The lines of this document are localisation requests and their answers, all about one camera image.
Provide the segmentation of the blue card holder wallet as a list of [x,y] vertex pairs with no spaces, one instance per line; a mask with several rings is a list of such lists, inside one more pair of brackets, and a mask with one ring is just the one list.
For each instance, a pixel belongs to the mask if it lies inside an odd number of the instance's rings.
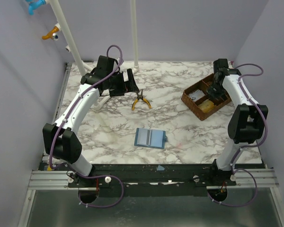
[[167,141],[165,131],[146,128],[136,129],[134,145],[137,147],[164,149]]

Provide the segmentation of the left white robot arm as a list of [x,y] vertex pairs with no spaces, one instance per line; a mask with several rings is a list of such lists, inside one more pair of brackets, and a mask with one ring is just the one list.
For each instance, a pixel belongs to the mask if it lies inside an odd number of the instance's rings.
[[116,59],[101,55],[96,67],[82,76],[79,90],[64,113],[53,124],[47,123],[43,127],[50,168],[55,167],[54,158],[65,162],[80,174],[79,181],[86,187],[95,183],[96,176],[92,172],[93,165],[82,154],[82,145],[77,137],[82,121],[105,90],[110,96],[139,92],[132,69],[122,72],[119,66]]

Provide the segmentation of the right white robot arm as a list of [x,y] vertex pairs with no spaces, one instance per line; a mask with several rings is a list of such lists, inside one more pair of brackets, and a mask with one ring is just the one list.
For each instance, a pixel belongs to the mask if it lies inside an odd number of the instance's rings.
[[260,69],[258,74],[244,74],[238,67],[229,68],[227,59],[213,62],[213,82],[207,89],[210,100],[229,95],[235,111],[228,124],[229,141],[222,154],[216,159],[217,169],[208,174],[209,182],[220,185],[225,180],[223,171],[232,171],[235,163],[245,148],[256,148],[264,143],[268,134],[268,107],[257,102],[244,84],[243,78],[257,77],[264,73],[262,67],[245,63],[243,66],[255,66]]

